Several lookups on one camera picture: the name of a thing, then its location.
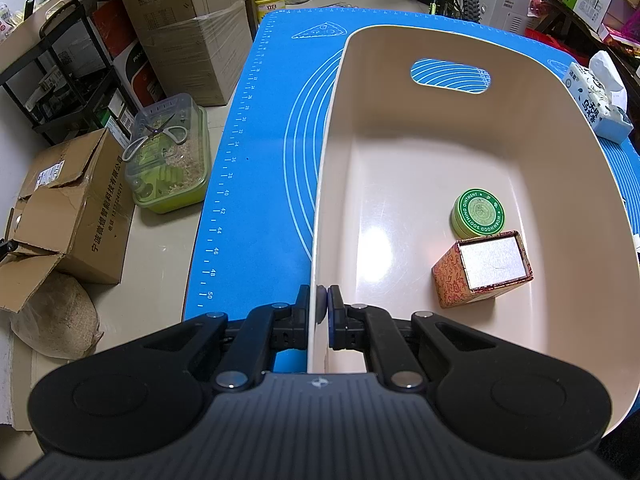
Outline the burlap sack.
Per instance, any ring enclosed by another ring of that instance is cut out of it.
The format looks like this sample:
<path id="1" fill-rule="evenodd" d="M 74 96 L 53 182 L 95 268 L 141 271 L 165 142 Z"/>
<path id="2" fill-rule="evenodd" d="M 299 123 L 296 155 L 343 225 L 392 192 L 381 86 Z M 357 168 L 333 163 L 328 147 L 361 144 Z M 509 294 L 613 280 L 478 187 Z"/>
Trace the burlap sack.
<path id="1" fill-rule="evenodd" d="M 81 284 L 52 272 L 10 321 L 29 348 L 52 359 L 78 360 L 103 336 L 98 311 Z"/>

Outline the tissue box with tissue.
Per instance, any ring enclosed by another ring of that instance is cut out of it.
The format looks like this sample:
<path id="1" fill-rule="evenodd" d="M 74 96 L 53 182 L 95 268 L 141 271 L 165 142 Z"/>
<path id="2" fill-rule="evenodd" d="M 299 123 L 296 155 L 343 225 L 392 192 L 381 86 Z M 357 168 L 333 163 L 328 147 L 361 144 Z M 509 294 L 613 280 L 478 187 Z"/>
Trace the tissue box with tissue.
<path id="1" fill-rule="evenodd" d="M 627 90 L 608 52 L 597 52 L 587 67 L 570 64 L 563 82 L 596 136 L 615 144 L 628 138 L 634 126 L 627 115 Z"/>

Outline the beige plastic storage bin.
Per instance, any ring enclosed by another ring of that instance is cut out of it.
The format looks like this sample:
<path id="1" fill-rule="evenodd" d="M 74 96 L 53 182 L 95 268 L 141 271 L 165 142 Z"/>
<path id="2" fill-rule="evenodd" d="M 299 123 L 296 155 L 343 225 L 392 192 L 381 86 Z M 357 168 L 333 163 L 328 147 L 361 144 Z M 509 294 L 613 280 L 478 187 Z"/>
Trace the beige plastic storage bin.
<path id="1" fill-rule="evenodd" d="M 448 318 L 588 370 L 620 424 L 639 390 L 638 257 L 565 84 L 536 58 L 468 35 L 353 32 L 326 120 L 312 284 L 395 318 L 437 310 L 432 269 L 469 188 L 498 197 L 534 278 Z"/>

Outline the large stacked cardboard box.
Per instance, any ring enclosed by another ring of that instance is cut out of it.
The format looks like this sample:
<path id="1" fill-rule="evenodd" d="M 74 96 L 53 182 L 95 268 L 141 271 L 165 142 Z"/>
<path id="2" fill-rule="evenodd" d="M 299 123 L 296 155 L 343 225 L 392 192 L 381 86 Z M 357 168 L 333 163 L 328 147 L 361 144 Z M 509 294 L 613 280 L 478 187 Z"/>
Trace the large stacked cardboard box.
<path id="1" fill-rule="evenodd" d="M 245 0 L 122 0 L 168 96 L 201 106 L 231 99 L 252 46 Z"/>

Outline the orange patterned square box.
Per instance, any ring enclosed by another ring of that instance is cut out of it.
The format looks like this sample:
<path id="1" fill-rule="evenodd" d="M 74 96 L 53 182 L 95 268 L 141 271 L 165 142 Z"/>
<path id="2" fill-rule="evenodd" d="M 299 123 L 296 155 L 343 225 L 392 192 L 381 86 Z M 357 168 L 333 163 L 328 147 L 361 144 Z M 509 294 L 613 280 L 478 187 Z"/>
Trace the orange patterned square box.
<path id="1" fill-rule="evenodd" d="M 432 275 L 443 309 L 495 298 L 534 279 L 518 231 L 458 240 L 434 264 Z"/>

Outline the green clear-lid plastic container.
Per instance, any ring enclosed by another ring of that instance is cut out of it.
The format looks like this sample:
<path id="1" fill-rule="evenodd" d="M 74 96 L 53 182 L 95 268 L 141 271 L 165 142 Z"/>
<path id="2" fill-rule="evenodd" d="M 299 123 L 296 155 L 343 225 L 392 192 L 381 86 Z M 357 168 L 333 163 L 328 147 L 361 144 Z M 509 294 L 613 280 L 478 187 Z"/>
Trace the green clear-lid plastic container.
<path id="1" fill-rule="evenodd" d="M 131 141 L 148 133 L 145 125 L 159 127 L 170 116 L 174 118 L 169 125 L 189 130 L 186 142 L 176 145 L 167 136 L 157 136 L 125 162 L 125 178 L 134 202 L 156 214 L 201 203 L 212 169 L 206 111 L 186 93 L 140 110 L 134 118 Z"/>

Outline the open brown cardboard box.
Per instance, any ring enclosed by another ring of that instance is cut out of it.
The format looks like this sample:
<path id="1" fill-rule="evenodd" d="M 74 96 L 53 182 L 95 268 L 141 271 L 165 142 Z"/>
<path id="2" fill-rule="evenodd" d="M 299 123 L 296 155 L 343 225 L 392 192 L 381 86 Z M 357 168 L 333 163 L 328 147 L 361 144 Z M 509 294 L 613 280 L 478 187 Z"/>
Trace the open brown cardboard box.
<path id="1" fill-rule="evenodd" d="M 36 156 L 6 224 L 1 309 L 17 313 L 54 271 L 91 284 L 122 279 L 134 200 L 124 150 L 107 128 Z"/>

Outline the black metal cart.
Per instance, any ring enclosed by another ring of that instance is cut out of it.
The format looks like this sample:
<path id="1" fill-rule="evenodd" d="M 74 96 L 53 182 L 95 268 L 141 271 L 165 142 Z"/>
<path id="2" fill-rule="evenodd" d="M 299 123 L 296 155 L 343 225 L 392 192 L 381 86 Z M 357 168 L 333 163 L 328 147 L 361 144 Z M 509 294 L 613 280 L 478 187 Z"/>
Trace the black metal cart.
<path id="1" fill-rule="evenodd" d="M 35 44 L 2 68 L 1 88 L 51 145 L 106 126 L 130 138 L 134 101 L 78 0 L 49 11 Z"/>

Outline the green round tin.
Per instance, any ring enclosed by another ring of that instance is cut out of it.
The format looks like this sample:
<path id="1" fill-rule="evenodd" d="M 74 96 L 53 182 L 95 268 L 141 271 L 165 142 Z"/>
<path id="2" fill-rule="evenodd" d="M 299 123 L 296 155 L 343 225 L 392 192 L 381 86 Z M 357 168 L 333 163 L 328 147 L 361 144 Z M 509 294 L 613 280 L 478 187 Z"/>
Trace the green round tin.
<path id="1" fill-rule="evenodd" d="M 450 212 L 454 234 L 462 240 L 502 231 L 506 214 L 498 197 L 484 188 L 469 188 L 458 196 Z"/>

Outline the grey handled scissors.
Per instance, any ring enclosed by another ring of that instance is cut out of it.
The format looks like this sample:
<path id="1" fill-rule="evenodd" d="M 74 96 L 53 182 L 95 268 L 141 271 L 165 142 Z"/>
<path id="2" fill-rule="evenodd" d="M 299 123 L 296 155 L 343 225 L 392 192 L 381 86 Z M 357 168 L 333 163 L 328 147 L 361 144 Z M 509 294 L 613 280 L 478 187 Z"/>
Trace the grey handled scissors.
<path id="1" fill-rule="evenodd" d="M 169 125 L 169 122 L 172 118 L 174 118 L 174 116 L 170 116 L 159 127 L 152 128 L 149 125 L 145 125 L 144 128 L 148 130 L 148 133 L 145 136 L 133 140 L 128 144 L 128 146 L 122 153 L 122 160 L 124 162 L 130 162 L 130 160 L 133 159 L 134 156 L 136 156 L 137 152 L 140 150 L 140 148 L 142 148 L 145 142 L 148 142 L 149 140 L 152 140 L 157 136 L 167 136 L 168 139 L 174 142 L 176 145 L 180 145 L 186 142 L 189 130 L 182 125 Z"/>

